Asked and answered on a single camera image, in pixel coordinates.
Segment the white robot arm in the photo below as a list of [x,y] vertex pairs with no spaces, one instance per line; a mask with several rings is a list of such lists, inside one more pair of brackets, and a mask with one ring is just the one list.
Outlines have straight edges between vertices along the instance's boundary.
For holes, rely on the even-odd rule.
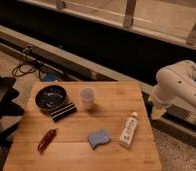
[[196,63],[183,60],[159,69],[157,84],[152,88],[149,100],[152,102],[151,119],[158,120],[176,97],[196,109]]

